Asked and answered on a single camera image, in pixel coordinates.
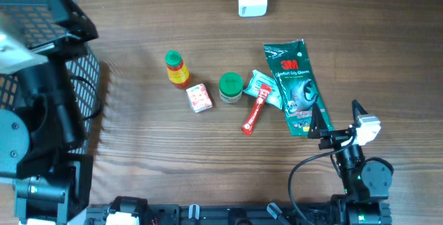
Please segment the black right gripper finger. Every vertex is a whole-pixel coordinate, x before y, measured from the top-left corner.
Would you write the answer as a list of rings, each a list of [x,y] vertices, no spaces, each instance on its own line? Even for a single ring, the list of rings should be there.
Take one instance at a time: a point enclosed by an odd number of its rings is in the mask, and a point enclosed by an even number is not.
[[[360,103],[354,99],[352,101],[352,115],[354,122],[352,123],[354,127],[360,127],[365,123],[368,112],[360,105]]]
[[[317,103],[312,106],[311,122],[307,137],[310,139],[322,138],[328,133],[327,124]]]

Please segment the green 3M gloves package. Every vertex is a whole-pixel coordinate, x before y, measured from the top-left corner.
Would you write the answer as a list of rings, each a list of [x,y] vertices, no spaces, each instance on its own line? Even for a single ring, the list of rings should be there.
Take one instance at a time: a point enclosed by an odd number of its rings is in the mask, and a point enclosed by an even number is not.
[[[326,128],[333,130],[304,41],[265,44],[264,54],[276,81],[291,135],[307,135],[314,105],[319,107]]]

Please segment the mint green wipes pack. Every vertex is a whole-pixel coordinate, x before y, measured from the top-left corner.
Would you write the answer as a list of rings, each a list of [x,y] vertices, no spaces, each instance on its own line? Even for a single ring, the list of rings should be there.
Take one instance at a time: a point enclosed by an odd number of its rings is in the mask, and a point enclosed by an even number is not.
[[[274,105],[278,109],[282,109],[282,97],[280,95],[276,81],[259,72],[258,70],[253,70],[253,77],[251,78],[247,88],[245,88],[244,93],[253,97],[257,97],[259,90],[263,84],[266,84],[272,88],[266,102]]]

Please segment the red Nescafe sachet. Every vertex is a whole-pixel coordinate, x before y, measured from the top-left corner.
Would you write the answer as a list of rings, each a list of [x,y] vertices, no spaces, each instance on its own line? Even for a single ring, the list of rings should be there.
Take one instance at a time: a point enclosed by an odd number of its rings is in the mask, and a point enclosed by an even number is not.
[[[257,121],[257,117],[260,115],[260,112],[263,106],[266,104],[266,99],[269,97],[273,88],[267,84],[262,84],[260,90],[258,91],[257,98],[253,105],[253,109],[246,119],[246,122],[242,126],[242,131],[247,135],[251,136],[253,133],[253,129],[255,127],[255,123]]]

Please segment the green lid Knorr jar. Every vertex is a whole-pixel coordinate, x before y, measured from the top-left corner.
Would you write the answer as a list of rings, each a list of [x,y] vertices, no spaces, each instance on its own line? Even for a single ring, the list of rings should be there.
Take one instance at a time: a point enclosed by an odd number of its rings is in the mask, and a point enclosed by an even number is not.
[[[223,74],[219,80],[219,96],[228,103],[233,104],[241,97],[244,89],[244,82],[242,77],[234,72]]]

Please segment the red sauce bottle green cap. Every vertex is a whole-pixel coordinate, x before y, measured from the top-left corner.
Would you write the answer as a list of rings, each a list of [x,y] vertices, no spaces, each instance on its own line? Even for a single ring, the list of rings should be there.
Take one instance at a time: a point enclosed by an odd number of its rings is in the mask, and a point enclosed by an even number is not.
[[[170,82],[179,89],[190,84],[190,72],[177,51],[169,51],[165,56],[165,63]]]

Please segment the orange Kleenex tissue pack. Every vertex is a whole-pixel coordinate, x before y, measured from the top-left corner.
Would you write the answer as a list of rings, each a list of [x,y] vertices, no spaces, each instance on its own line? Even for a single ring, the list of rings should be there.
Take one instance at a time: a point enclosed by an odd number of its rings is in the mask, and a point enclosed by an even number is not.
[[[203,83],[186,89],[186,93],[193,112],[199,113],[213,107],[212,100],[210,99],[208,91]]]

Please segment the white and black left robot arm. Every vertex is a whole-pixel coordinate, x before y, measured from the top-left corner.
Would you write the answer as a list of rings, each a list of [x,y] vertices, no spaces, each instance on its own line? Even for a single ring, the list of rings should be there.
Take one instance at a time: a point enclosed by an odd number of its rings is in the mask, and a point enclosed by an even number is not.
[[[1,178],[20,224],[142,224],[145,204],[89,204],[103,104],[94,23],[74,0],[1,0]]]

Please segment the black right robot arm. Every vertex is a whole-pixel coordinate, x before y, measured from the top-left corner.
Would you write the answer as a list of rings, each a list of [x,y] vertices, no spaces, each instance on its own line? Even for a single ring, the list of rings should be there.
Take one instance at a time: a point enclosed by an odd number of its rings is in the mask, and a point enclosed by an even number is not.
[[[341,178],[343,195],[333,195],[329,215],[332,224],[392,224],[389,188],[394,168],[379,157],[367,158],[363,146],[381,131],[381,121],[352,101],[354,122],[346,129],[329,130],[317,104],[312,107],[309,138],[319,138],[321,150],[331,149],[333,165]]]

